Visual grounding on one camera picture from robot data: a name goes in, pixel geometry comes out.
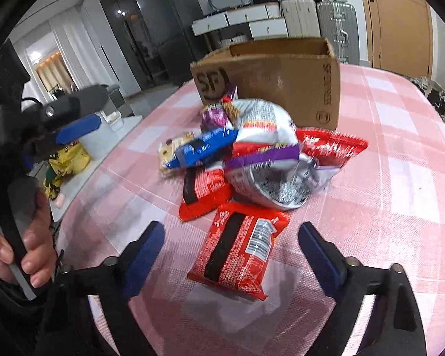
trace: pink tablecloth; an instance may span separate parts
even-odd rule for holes
[[[338,129],[370,145],[292,213],[271,255],[264,303],[232,298],[185,277],[213,214],[180,222],[183,178],[158,175],[157,148],[198,127],[201,102],[193,83],[142,121],[71,205],[58,246],[65,249],[65,263],[77,268],[118,255],[151,220],[164,224],[162,253],[130,302],[159,355],[303,355],[333,308],[298,247],[303,221],[365,265],[401,263],[416,292],[428,354],[445,347],[445,126],[402,77],[345,65],[341,71]],[[357,349],[371,303],[366,298],[346,355]],[[92,306],[109,338],[98,304]]]

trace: white drawer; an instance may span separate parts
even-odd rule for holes
[[[268,18],[279,18],[282,15],[280,14],[280,5],[279,3],[266,4],[267,15]]]
[[[285,19],[273,19],[249,23],[250,32],[254,39],[270,37],[288,37]]]
[[[251,21],[268,19],[265,5],[256,5],[250,8],[237,9],[232,12],[226,12],[227,21],[230,26]]]
[[[191,26],[195,36],[227,27],[226,13],[219,13],[195,21]]]

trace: beige curtain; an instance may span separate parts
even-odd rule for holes
[[[61,52],[56,52],[40,63],[36,68],[36,73],[48,92],[59,85],[66,94],[71,93],[71,83],[73,81],[64,64]]]

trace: blue gripper pad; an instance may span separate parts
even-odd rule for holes
[[[127,265],[127,270],[124,273],[122,293],[127,301],[140,294],[150,270],[162,250],[165,242],[163,225],[160,222],[153,221],[147,227],[141,239],[143,243],[132,262]]]
[[[325,295],[336,299],[347,277],[343,255],[334,244],[323,239],[311,222],[300,226],[298,244]]]
[[[101,122],[101,118],[96,114],[91,114],[72,122],[58,131],[56,143],[65,146],[81,136],[96,131],[101,126]]]

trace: white curtain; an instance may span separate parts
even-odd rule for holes
[[[75,7],[57,14],[49,23],[64,63],[79,89],[93,84],[115,83],[102,64]]]
[[[18,40],[13,44],[15,51],[17,51],[18,57],[21,63],[25,66],[28,75],[30,75],[30,81],[25,84],[25,89],[23,91],[24,97],[32,96],[38,99],[41,103],[46,104],[53,100],[53,97],[48,93],[44,87],[41,79],[36,73],[33,64],[26,52],[26,43],[23,39]]]

